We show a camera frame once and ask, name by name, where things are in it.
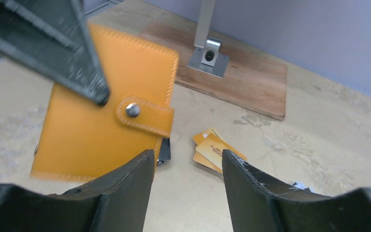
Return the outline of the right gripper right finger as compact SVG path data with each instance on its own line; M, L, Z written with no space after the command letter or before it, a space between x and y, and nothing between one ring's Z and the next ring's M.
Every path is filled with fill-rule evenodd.
M228 149L222 167L236 232L371 232L371 187L320 195L287 184Z

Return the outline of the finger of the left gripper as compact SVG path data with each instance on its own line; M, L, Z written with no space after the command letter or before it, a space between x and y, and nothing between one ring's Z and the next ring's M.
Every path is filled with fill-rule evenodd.
M0 55L97 105L109 100L80 0L0 0Z

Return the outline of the orange leather card holder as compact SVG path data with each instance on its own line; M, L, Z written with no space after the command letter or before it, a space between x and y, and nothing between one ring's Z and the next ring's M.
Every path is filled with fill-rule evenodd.
M90 181L145 150L159 153L171 133L179 63L175 50L90 24L110 97L100 107L61 85L52 88L30 175Z

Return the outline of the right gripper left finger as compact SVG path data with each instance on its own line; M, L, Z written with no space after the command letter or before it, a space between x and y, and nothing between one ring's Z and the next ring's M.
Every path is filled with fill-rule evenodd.
M0 232L141 232L155 168L152 150L63 194L0 184Z

